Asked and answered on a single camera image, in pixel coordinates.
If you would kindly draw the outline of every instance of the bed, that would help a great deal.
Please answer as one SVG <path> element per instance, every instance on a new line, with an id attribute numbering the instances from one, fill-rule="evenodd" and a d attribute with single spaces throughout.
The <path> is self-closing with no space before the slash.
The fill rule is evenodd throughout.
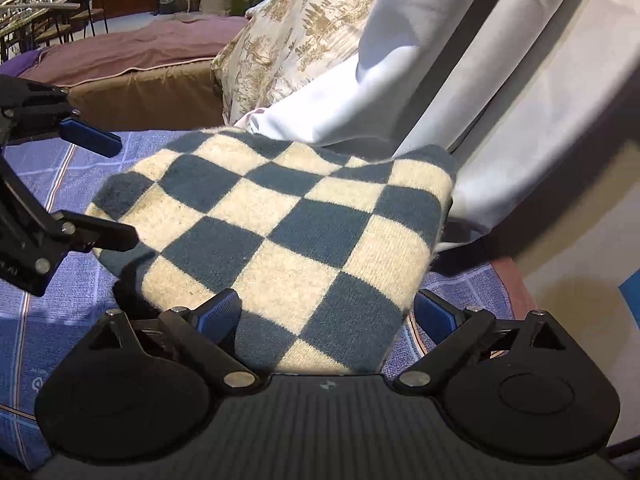
<path id="1" fill-rule="evenodd" d="M 82 118 L 107 130 L 180 130 L 222 124 L 210 60 L 246 25 L 184 14 L 41 51 L 20 76 L 70 89 Z"/>

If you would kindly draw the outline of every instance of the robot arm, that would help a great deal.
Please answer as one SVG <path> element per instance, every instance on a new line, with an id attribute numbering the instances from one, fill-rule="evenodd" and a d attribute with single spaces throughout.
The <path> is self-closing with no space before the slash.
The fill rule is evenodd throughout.
<path id="1" fill-rule="evenodd" d="M 36 400 L 57 452 L 36 478 L 622 477 L 599 456 L 616 392 L 546 312 L 497 320 L 422 290 L 444 338 L 389 383 L 248 370 L 217 330 L 240 307 L 226 290 L 155 320 L 107 311 Z"/>
<path id="2" fill-rule="evenodd" d="M 69 211 L 47 212 L 20 181 L 2 152 L 6 144 L 59 136 L 104 156 L 120 137 L 82 122 L 65 89 L 0 76 L 0 278 L 44 295 L 69 251 L 127 251 L 138 243 L 133 227 Z"/>

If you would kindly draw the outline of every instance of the floor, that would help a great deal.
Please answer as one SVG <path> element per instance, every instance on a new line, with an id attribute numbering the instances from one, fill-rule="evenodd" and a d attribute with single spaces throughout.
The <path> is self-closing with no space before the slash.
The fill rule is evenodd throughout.
<path id="1" fill-rule="evenodd" d="M 142 12 L 141 14 L 130 14 L 129 16 L 120 16 L 119 18 L 107 18 L 107 26 L 109 32 L 127 32 L 128 30 L 136 30 L 142 28 L 155 20 L 162 18 L 162 16 L 154 16 L 151 12 Z M 94 22 L 95 34 L 104 34 L 104 22 L 98 20 Z M 91 28 L 87 27 L 87 34 L 91 36 Z M 82 31 L 74 34 L 75 40 L 82 38 Z"/>

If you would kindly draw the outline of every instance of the checkered blanket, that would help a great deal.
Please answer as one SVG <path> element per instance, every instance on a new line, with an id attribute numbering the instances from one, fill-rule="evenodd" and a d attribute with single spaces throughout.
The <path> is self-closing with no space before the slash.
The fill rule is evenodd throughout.
<path id="1" fill-rule="evenodd" d="M 225 128 L 192 132 L 108 179 L 88 213 L 132 224 L 102 251 L 160 309 L 242 298 L 236 355 L 256 370 L 380 370 L 431 259 L 452 160 L 429 146 L 393 161 Z"/>

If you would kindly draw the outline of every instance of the circular black pad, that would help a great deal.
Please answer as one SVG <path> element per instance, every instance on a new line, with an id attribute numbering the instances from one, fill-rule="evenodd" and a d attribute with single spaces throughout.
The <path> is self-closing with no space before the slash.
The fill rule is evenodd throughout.
<path id="1" fill-rule="evenodd" d="M 48 443 L 80 460 L 154 456 L 183 441 L 207 415 L 206 384 L 178 363 L 103 349 L 64 364 L 44 384 L 35 413 Z"/>
<path id="2" fill-rule="evenodd" d="M 477 446 L 502 458 L 552 461 L 606 445 L 620 406 L 591 362 L 543 348 L 464 368 L 442 403 Z"/>

